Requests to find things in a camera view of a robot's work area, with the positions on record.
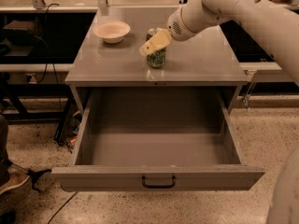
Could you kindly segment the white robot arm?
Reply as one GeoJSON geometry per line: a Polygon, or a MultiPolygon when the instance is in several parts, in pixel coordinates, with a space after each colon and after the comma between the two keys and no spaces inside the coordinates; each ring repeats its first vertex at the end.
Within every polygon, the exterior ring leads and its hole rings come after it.
{"type": "MultiPolygon", "coordinates": [[[[268,0],[189,0],[139,50],[150,55],[225,21],[238,23],[294,82],[299,81],[299,16],[268,0]]],[[[299,147],[290,153],[273,192],[266,224],[299,224],[299,147]]]]}

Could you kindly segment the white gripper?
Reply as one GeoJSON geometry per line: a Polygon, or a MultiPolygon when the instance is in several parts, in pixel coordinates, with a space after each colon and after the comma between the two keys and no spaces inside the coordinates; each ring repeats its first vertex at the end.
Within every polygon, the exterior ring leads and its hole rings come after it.
{"type": "Polygon", "coordinates": [[[139,49],[142,56],[164,49],[171,44],[172,37],[177,41],[186,41],[199,33],[200,10],[195,7],[179,7],[168,19],[167,29],[160,29],[139,49]]]}

